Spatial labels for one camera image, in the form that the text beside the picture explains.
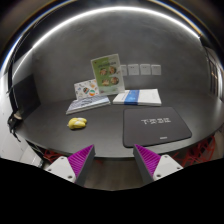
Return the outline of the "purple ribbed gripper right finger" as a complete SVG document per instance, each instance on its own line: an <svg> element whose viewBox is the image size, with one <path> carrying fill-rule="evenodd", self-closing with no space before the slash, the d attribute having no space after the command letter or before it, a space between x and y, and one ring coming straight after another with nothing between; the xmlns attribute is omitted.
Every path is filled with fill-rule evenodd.
<svg viewBox="0 0 224 224"><path fill-rule="evenodd" d="M182 166L169 155L160 156L137 144L134 145L133 155L145 185L182 169Z"/></svg>

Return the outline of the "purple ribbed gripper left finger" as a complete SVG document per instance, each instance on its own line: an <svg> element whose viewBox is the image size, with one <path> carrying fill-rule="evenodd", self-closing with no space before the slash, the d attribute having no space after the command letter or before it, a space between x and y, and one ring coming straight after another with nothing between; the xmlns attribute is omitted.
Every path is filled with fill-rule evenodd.
<svg viewBox="0 0 224 224"><path fill-rule="evenodd" d="M60 156L46 171L83 187L94 156L95 148L90 145L69 157Z"/></svg>

